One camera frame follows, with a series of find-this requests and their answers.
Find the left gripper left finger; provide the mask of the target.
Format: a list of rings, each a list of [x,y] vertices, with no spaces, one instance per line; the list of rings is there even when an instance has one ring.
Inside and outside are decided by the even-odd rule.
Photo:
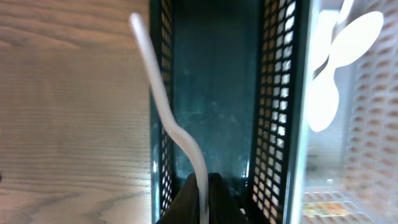
[[[199,196],[194,173],[188,176],[185,185],[156,224],[199,224]]]

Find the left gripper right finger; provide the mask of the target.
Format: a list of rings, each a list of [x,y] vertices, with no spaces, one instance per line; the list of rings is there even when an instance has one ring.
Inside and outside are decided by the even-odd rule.
[[[210,224],[247,224],[219,173],[209,174]]]

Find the clear white perforated basket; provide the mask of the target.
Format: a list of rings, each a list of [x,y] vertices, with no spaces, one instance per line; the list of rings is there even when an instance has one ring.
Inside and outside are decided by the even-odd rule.
[[[291,223],[397,222],[397,2],[354,1],[331,43],[355,19],[372,11],[384,24],[370,49],[335,70],[336,116],[326,129],[308,124],[308,87],[325,68],[312,70],[314,33],[322,10],[343,1],[311,1]]]

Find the white spoon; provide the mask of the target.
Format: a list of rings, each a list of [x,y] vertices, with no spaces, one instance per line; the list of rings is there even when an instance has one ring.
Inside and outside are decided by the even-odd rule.
[[[347,25],[331,44],[326,68],[344,67],[359,59],[376,41],[383,24],[383,13],[372,11]]]
[[[318,15],[317,26],[315,28],[313,39],[313,71],[321,67],[328,58],[332,33],[338,16],[339,12],[337,10],[322,10]]]
[[[328,60],[308,87],[308,124],[316,133],[329,127],[336,116],[339,93],[334,80],[335,70],[336,67]]]
[[[337,24],[342,24],[346,21],[346,19],[348,18],[350,12],[351,12],[351,8],[353,7],[354,4],[354,0],[344,0],[342,7],[340,9],[339,15],[338,15],[338,19],[336,21]]]

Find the white fork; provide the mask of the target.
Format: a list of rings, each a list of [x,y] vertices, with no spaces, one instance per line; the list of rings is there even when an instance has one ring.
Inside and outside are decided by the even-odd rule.
[[[209,224],[210,209],[208,205],[208,170],[201,149],[192,136],[189,135],[186,130],[181,128],[175,121],[169,106],[164,83],[162,81],[154,46],[150,39],[144,19],[140,14],[134,12],[129,17],[129,25],[136,38],[136,42],[144,61],[152,95],[155,100],[161,123],[165,128],[166,133],[188,156],[194,168],[199,196],[200,224]]]

